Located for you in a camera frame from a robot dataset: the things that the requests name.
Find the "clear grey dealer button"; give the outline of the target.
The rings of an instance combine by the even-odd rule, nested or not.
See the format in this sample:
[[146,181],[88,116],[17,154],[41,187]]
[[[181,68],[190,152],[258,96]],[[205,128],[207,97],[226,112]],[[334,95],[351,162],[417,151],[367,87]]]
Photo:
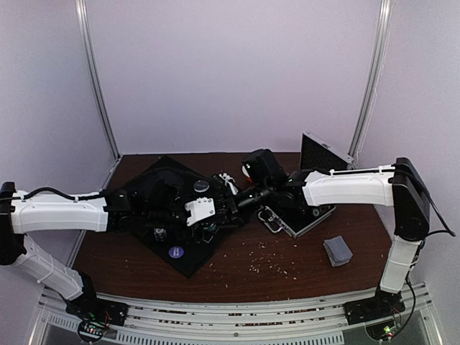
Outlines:
[[210,183],[206,180],[197,180],[193,184],[196,193],[205,193],[210,188]]

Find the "purple small blind button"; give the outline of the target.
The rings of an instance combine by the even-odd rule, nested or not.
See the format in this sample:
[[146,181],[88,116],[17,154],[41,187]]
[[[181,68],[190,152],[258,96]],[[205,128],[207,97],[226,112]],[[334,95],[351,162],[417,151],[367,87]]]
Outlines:
[[184,254],[185,250],[181,246],[173,246],[168,250],[168,256],[170,259],[180,259]]

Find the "poker chip stack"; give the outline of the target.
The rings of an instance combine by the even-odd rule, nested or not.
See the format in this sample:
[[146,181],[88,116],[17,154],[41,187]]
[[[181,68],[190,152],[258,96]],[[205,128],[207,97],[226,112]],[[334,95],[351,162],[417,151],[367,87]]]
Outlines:
[[156,242],[164,242],[167,239],[167,231],[164,228],[154,228],[153,234]]

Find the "poker chip row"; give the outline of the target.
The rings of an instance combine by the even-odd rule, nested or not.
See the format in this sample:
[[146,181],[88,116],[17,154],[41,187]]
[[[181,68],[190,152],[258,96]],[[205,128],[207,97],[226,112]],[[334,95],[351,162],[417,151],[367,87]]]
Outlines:
[[312,209],[312,215],[316,218],[318,218],[319,216],[322,216],[324,213],[323,211],[323,208],[321,206],[319,207],[315,207]]

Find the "grey playing card deck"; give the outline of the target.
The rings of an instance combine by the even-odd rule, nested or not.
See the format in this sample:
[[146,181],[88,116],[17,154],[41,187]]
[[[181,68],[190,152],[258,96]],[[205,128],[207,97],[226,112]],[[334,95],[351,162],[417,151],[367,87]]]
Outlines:
[[332,267],[339,267],[347,264],[353,254],[342,236],[326,239],[323,242],[324,249],[328,255]]

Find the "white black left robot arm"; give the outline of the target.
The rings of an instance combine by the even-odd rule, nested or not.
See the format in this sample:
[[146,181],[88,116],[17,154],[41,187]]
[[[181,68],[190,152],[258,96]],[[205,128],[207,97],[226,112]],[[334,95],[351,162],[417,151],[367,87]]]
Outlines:
[[116,190],[68,195],[1,187],[1,263],[52,288],[88,319],[104,311],[92,279],[57,261],[30,238],[36,231],[129,232],[185,276],[212,255],[229,229],[245,222],[231,188],[221,183],[152,178]]

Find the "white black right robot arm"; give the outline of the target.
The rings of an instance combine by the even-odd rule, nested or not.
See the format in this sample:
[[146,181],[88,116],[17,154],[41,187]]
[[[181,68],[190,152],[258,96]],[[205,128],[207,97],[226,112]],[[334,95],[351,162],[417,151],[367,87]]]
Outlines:
[[395,231],[379,282],[381,291],[369,300],[368,309],[381,318],[395,307],[395,295],[402,290],[430,228],[429,193],[408,158],[361,170],[315,167],[287,175],[270,150],[259,149],[243,159],[242,170],[254,185],[236,196],[239,210],[267,203],[302,213],[339,204],[393,208]]

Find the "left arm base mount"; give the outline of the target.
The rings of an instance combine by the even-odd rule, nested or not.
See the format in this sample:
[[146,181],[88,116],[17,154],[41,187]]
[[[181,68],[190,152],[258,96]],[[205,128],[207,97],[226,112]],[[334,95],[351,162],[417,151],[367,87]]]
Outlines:
[[99,323],[103,326],[123,326],[127,317],[129,306],[126,303],[98,299],[96,306],[89,310],[77,306],[73,302],[65,302],[65,311],[79,317],[83,321]]

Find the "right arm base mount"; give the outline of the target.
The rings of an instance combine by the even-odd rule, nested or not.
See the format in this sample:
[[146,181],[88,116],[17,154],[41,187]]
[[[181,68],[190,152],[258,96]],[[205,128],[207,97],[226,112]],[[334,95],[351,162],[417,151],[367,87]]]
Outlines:
[[365,298],[344,304],[344,314],[349,325],[367,323],[392,316],[395,311],[405,311],[405,304],[401,298]]

